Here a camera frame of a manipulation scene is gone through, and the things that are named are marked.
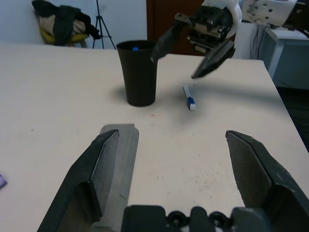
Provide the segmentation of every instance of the black jacket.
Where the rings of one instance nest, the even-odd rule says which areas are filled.
[[[56,16],[53,28],[55,45],[64,46],[68,43],[73,32],[73,21],[75,19],[85,24],[86,34],[90,34],[94,39],[101,38],[98,30],[91,25],[90,17],[83,14],[81,9],[63,5],[57,7],[44,0],[34,0],[32,6],[40,17]]]

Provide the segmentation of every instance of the door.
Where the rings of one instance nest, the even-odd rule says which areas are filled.
[[[191,16],[201,7],[203,2],[204,0],[147,0],[148,40],[157,41],[171,27],[177,13]],[[183,30],[182,37],[171,53],[202,56],[191,47],[187,39],[189,30],[189,28]]]

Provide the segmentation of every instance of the white machine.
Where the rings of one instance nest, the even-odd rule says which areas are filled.
[[[193,16],[175,15],[175,22],[157,41],[151,59],[170,53],[184,27],[194,50],[205,54],[192,78],[199,78],[217,69],[235,52],[233,36],[242,21],[296,29],[309,37],[309,4],[307,0],[205,0]]]

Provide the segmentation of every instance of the black plastic cup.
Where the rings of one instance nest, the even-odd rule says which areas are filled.
[[[155,101],[157,62],[150,59],[154,46],[155,42],[147,40],[117,45],[130,105],[147,106]]]

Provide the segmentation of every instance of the tabletop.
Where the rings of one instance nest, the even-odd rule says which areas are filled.
[[[70,166],[112,123],[140,132],[129,204],[187,215],[243,206],[226,130],[262,142],[309,196],[308,152],[263,62],[228,59],[191,80],[200,61],[163,58],[156,101],[138,108],[126,102],[116,51],[0,43],[0,230],[36,231]]]
[[[270,29],[266,28],[265,31],[276,41],[279,39],[287,40],[309,40],[307,36],[297,30],[287,29]]]

